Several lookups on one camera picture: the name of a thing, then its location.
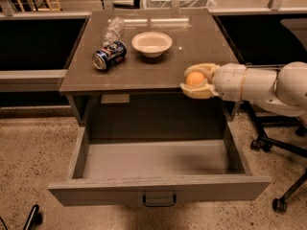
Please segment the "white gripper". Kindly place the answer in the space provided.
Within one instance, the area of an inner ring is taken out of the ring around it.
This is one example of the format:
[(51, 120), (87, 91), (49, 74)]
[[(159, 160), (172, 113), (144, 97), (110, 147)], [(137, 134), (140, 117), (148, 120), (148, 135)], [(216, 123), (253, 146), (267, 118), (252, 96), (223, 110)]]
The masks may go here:
[(246, 76), (247, 67), (243, 64), (228, 63), (219, 66), (215, 63), (200, 63), (188, 67), (184, 72), (187, 77), (192, 72), (201, 72), (205, 75), (209, 83), (200, 85), (180, 85), (184, 95), (192, 99), (210, 99), (220, 97), (224, 101), (237, 102), (241, 99), (244, 78)]

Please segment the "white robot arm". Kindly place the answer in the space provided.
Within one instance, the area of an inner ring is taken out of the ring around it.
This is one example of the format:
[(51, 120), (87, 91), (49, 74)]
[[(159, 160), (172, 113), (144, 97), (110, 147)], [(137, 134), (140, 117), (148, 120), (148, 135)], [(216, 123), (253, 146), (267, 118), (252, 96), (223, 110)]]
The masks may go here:
[(228, 63), (201, 63), (184, 72), (182, 92), (192, 99), (219, 97), (247, 101), (278, 115), (298, 117), (307, 111), (307, 64), (296, 61), (277, 68)]

